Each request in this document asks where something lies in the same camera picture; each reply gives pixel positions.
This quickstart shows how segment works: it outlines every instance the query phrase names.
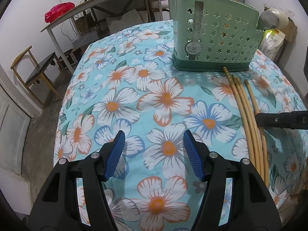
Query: food package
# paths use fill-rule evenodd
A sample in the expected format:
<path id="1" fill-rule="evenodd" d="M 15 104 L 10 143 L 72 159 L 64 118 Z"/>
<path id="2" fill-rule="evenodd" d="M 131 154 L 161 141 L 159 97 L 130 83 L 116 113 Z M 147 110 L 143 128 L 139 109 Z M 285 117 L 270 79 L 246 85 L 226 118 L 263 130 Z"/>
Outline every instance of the food package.
<path id="1" fill-rule="evenodd" d="M 279 48 L 283 44 L 285 34 L 277 29 L 269 29 L 264 32 L 259 50 L 272 61 L 274 60 Z"/>

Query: star-shaped hole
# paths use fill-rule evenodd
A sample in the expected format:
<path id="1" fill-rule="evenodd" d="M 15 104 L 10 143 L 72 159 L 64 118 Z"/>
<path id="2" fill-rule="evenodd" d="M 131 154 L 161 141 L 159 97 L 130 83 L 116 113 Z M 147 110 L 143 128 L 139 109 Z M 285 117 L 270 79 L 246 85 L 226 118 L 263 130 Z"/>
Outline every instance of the star-shaped hole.
<path id="1" fill-rule="evenodd" d="M 219 17 L 220 16 L 220 12 L 215 12 L 215 14 L 214 14 L 214 16 L 217 18 L 217 17 Z"/>

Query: black chair seat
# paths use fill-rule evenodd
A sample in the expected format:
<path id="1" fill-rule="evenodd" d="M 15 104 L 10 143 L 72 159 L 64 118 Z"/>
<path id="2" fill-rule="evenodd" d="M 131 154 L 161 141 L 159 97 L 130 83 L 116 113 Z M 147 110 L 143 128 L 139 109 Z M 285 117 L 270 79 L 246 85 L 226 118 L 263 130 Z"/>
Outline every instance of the black chair seat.
<path id="1" fill-rule="evenodd" d="M 45 69 L 49 66 L 50 63 L 53 62 L 55 56 L 55 52 L 51 53 L 49 56 L 47 56 L 44 60 L 42 60 L 33 70 L 31 75 L 28 77 L 26 81 L 26 85 L 29 85 L 29 83 L 36 78 L 41 72 L 44 72 Z"/>

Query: red plastic bag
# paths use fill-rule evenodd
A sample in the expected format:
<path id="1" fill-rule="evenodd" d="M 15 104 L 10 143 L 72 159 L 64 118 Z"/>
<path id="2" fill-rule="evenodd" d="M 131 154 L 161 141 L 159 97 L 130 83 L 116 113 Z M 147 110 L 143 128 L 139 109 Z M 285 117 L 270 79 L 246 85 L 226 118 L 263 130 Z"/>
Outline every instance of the red plastic bag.
<path id="1" fill-rule="evenodd" d="M 70 9 L 74 8 L 75 4 L 71 2 L 60 3 L 54 6 L 50 11 L 45 14 L 45 22 L 53 22 L 61 15 L 65 14 Z"/>

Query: blue floral fabric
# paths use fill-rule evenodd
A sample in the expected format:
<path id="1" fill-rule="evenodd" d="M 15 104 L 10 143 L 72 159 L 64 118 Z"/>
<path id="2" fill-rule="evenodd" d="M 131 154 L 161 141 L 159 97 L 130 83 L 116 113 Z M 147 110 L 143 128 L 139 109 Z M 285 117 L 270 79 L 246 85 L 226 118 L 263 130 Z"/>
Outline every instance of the blue floral fabric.
<path id="1" fill-rule="evenodd" d="M 126 143 L 105 194 L 122 230 L 186 231 L 194 223 L 206 183 L 195 177 L 183 147 L 190 129 L 197 141 L 226 159 L 248 157 L 242 121 L 223 73 L 190 73 L 172 62 L 172 21 L 142 24 L 91 44 L 63 100 L 54 163 L 85 158 L 111 142 L 119 130 Z M 261 112 L 305 110 L 280 69 L 257 51 L 248 79 Z M 269 191 L 279 208 L 292 192 L 307 157 L 307 132 L 265 129 Z M 82 221 L 90 224 L 78 180 Z M 228 220 L 228 179 L 221 222 Z"/>

